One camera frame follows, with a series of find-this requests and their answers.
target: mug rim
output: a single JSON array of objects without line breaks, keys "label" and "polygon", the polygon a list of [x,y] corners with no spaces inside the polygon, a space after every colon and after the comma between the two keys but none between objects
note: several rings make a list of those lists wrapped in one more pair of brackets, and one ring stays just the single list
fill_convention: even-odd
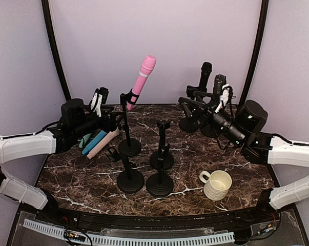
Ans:
[{"label": "mug rim", "polygon": [[[215,172],[223,172],[223,173],[226,173],[226,174],[228,175],[228,177],[229,177],[229,179],[230,179],[230,181],[231,181],[231,184],[229,185],[228,188],[222,190],[222,189],[218,189],[218,188],[216,188],[216,187],[214,187],[214,186],[212,185],[212,183],[211,183],[211,177],[212,177],[212,175],[213,175]],[[216,171],[213,171],[213,172],[210,174],[208,181],[209,181],[209,183],[211,184],[211,186],[212,186],[213,188],[215,188],[217,191],[227,191],[227,190],[232,186],[232,183],[233,183],[232,177],[229,175],[228,172],[226,172],[226,171],[224,171],[224,170],[216,170]]]}]

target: mug handle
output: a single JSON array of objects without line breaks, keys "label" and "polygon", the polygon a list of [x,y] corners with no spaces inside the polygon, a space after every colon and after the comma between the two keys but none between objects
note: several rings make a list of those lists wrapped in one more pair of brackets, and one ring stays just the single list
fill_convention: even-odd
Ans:
[{"label": "mug handle", "polygon": [[203,183],[207,183],[208,180],[209,180],[209,177],[210,177],[210,173],[208,173],[207,171],[202,171],[202,172],[200,173],[200,180],[201,180]]}]

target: white perforated rail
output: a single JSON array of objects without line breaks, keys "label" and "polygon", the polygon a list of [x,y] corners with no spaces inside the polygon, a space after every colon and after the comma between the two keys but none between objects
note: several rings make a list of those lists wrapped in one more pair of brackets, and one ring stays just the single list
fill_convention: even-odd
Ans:
[{"label": "white perforated rail", "polygon": [[[41,221],[25,219],[24,227],[33,231],[65,240],[64,228],[58,225],[45,224]],[[108,237],[88,233],[93,241],[93,245],[114,245],[114,246],[206,246],[219,245],[228,242],[234,242],[234,233],[222,233],[218,235],[175,238],[175,239],[143,239],[143,238],[122,238]],[[90,245],[89,239],[84,242],[85,245]]]}]

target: microphone head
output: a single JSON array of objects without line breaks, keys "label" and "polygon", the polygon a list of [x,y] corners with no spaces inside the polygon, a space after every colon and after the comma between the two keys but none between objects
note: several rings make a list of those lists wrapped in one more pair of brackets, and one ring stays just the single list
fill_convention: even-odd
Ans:
[{"label": "microphone head", "polygon": [[203,63],[201,70],[203,72],[211,72],[212,71],[212,64],[208,63],[208,62]]},{"label": "microphone head", "polygon": [[150,75],[155,67],[156,58],[152,55],[147,55],[140,66],[140,71],[143,74]]}]

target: textured mug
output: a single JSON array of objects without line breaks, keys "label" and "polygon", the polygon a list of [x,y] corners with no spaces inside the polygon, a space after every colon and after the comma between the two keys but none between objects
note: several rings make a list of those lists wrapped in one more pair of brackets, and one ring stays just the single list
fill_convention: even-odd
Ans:
[{"label": "textured mug", "polygon": [[226,197],[232,185],[232,178],[222,170],[214,171],[212,174],[203,171],[200,173],[200,180],[205,183],[204,194],[212,201],[219,201]]}]

